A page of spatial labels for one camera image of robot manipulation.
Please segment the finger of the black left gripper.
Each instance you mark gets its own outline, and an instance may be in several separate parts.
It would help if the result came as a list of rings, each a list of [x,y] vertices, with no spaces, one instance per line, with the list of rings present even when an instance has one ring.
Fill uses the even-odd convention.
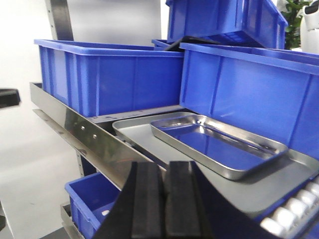
[[[21,102],[18,89],[1,88],[0,89],[0,107],[7,108],[19,106]]]

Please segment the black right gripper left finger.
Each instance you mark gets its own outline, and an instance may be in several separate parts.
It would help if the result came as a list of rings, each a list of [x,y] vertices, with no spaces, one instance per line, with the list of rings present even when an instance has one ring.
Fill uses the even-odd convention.
[[[164,202],[158,165],[133,162],[122,191],[93,238],[163,239]]]

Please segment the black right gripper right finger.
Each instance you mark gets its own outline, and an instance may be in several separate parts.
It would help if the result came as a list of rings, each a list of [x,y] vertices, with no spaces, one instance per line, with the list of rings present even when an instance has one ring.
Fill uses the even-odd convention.
[[[165,176],[168,239],[274,239],[234,207],[195,162],[171,161]]]

